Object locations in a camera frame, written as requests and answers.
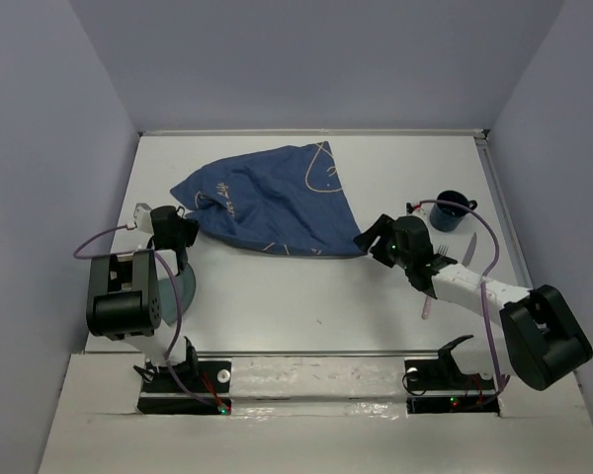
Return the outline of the teal plate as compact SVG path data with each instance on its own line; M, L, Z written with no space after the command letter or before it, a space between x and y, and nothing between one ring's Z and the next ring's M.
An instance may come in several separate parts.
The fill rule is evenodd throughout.
M160 304L160 315L164 323L170 328L177 324L177 304L181 304L182 313L185 313L191 306L197 289L197 280L194 270L188 263L182 273L178 273L175 253L171 250L155 251L150 248L150 239L147 248L154 254L154 263L151 279L158 286L158 301ZM158 260L161 257L173 275L178 296L174 295L174 289L163 264Z

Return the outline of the blue cloth placemat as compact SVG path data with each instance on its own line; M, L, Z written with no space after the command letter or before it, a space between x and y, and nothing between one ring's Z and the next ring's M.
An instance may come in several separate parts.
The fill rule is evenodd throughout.
M213 161L170 194L205 234L237 248L298 257L363 254L326 141Z

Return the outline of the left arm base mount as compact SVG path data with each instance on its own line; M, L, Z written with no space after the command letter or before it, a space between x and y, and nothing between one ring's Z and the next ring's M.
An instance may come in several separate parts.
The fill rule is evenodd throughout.
M136 405L141 414L228 416L231 413L230 360L201 359L197 374L176 366L183 387L167 368L157 368L149 361L132 368L141 379Z

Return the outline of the fork with pink handle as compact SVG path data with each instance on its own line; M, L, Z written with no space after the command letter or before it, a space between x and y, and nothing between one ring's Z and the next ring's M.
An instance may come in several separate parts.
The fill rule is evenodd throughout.
M440 270L445 265L445 258L448 256L448 251L449 251L448 245L442 244L438 247L438 250L437 250L438 257L437 257L437 260L435 261L435 264L437 265L438 270ZM432 301L433 301L433 298L430 295L426 295L422 313L421 313L421 318L423 320L425 320L429 317Z

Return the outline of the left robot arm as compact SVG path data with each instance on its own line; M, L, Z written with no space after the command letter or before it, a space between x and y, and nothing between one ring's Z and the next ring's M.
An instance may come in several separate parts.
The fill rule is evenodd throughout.
M149 235L134 250L87 256L88 244L118 231ZM138 373L150 382L164 371L173 387L187 390L199 378L197 352L182 335L183 316L196 294L188 249L199 224L174 205L135 206L132 220L100 232L73 252L90 263L86 323L91 335L123 342L145 355Z

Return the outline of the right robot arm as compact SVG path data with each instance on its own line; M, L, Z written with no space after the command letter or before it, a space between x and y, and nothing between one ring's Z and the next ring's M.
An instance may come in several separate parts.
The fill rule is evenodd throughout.
M383 214L354 243L385 266L401 267L416 290L499 326L505 349L490 351L496 359L493 368L532 389L548 389L593 357L588 338L558 289L529 289L473 272L434 250L428 227L417 215L392 219Z

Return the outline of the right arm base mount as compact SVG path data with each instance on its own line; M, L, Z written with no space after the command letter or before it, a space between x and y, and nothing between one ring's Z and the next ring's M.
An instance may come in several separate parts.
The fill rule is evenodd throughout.
M410 414L500 413L494 381L479 373L464 374L453 357L453 350L472 338L460 336L441 346L433 358L404 362L401 384Z

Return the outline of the dark blue mug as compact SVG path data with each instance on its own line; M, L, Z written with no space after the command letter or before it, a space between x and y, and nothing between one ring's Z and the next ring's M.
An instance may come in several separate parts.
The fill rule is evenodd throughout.
M467 215L467 210L476 210L478 203L457 191L443 191L437 196L429 214L430 224L438 231L454 231Z

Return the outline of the knife with pink handle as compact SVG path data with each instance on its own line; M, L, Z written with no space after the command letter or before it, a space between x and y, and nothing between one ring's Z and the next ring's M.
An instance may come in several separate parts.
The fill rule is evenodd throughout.
M469 266L469 264L470 264L470 262L471 262L471 260L473 258L473 255L474 255L474 252L475 252L475 249L476 249L476 243L477 243L477 234L476 233L473 233L472 236L470 237L470 240L469 240L468 245L467 245L467 248L466 248L466 252L465 252L464 257L462 259L462 264L465 267L468 267Z

